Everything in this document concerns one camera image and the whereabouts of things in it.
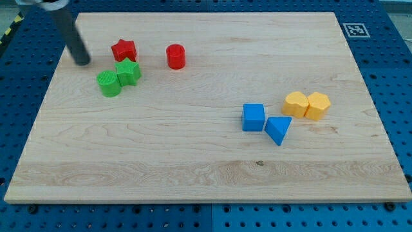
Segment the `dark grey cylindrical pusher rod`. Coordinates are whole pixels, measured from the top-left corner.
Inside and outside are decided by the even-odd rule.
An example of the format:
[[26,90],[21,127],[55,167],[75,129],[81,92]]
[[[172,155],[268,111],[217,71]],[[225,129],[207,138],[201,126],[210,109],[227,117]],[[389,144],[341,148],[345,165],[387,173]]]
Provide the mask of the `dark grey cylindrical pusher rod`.
[[67,49],[78,66],[85,66],[90,63],[91,58],[82,40],[75,21],[67,6],[51,11],[51,18],[60,32]]

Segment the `silver rod mount collar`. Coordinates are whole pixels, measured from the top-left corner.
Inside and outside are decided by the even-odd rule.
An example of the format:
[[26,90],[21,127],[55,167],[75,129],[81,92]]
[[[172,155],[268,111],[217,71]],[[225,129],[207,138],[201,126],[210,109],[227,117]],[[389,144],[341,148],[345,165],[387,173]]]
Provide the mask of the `silver rod mount collar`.
[[29,10],[33,6],[42,8],[45,11],[55,11],[65,8],[70,0],[15,0],[18,7],[23,10]]

